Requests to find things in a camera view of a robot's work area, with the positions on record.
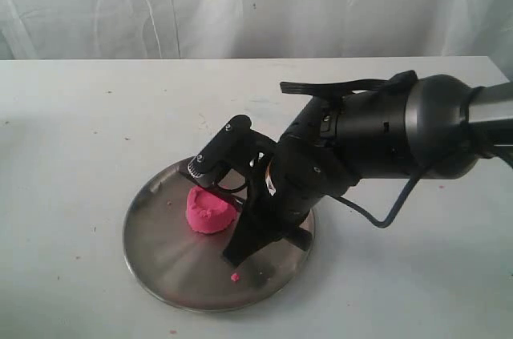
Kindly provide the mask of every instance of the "metal plate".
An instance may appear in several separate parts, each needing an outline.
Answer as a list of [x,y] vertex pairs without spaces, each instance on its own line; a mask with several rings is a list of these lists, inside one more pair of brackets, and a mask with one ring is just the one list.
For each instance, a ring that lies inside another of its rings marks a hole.
[[[238,309],[270,297],[286,285],[309,251],[281,240],[261,249],[235,270],[221,253],[236,221],[217,234],[193,232],[185,219],[187,194],[193,184],[178,173],[179,164],[151,179],[128,210],[124,253],[140,284],[165,303],[196,311]],[[222,184],[234,188],[240,182],[241,176],[231,171]],[[313,235],[312,212],[302,227]],[[234,272],[240,276],[236,283],[230,279]]]

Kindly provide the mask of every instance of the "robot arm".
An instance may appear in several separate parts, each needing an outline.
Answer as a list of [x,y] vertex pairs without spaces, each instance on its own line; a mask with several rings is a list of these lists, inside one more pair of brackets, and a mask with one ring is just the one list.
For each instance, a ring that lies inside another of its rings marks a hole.
[[[494,156],[513,167],[513,83],[470,88],[407,71],[390,80],[281,83],[281,90],[313,97],[277,143],[238,115],[180,169],[241,211],[223,253],[235,266],[280,239],[307,249],[312,237],[300,225],[323,196],[385,228],[422,178],[455,179]],[[219,186],[230,169],[244,185]],[[365,178],[409,178],[383,221],[342,197]],[[245,188],[246,199],[233,195]]]

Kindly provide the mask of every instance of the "pink play dough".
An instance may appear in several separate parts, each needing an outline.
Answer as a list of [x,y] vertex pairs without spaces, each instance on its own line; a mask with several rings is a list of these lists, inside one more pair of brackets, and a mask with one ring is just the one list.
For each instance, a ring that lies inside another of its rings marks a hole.
[[235,220],[236,210],[202,187],[195,186],[187,196],[185,216],[193,231],[215,233],[224,230]]

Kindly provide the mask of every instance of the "white backdrop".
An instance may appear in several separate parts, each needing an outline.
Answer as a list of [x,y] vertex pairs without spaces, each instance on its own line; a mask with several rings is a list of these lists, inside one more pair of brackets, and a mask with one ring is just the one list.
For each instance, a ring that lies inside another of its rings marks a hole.
[[513,76],[513,0],[0,0],[0,58],[484,54]]

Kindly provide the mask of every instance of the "white table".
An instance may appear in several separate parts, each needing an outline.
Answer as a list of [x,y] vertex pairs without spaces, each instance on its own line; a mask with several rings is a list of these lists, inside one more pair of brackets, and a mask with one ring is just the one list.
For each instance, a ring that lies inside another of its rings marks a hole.
[[[497,159],[421,182],[385,230],[323,200],[301,275],[232,313],[165,305],[124,263],[139,188],[232,115],[277,138],[307,101],[279,81],[407,69],[506,81],[484,57],[0,62],[0,337],[511,338],[513,172]],[[383,216],[403,184],[347,196]]]

